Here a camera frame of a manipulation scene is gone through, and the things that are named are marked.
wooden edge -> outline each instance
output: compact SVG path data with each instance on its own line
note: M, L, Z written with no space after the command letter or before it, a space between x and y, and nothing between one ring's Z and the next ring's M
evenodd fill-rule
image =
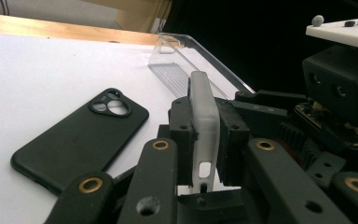
M0 15L0 34L156 45L158 35Z

cable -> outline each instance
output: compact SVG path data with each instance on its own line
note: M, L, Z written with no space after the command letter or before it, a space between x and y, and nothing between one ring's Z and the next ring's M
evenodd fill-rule
M7 0L5 0L5 3L6 3L6 5L7 5L7 15L10 16L10 11L8 10Z
M4 15L6 15L6 7L3 0L0 0L2 9L4 10Z

white table surface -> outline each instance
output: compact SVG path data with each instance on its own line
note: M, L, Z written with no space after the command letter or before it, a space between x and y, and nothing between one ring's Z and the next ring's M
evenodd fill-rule
M107 88L117 88L150 117L107 171L136 165L144 144L168 124L173 94L147 67L153 46L0 35L0 223L43 223L57 196L13 170L20 147ZM229 97L236 89L210 77ZM224 189L216 184L216 190Z

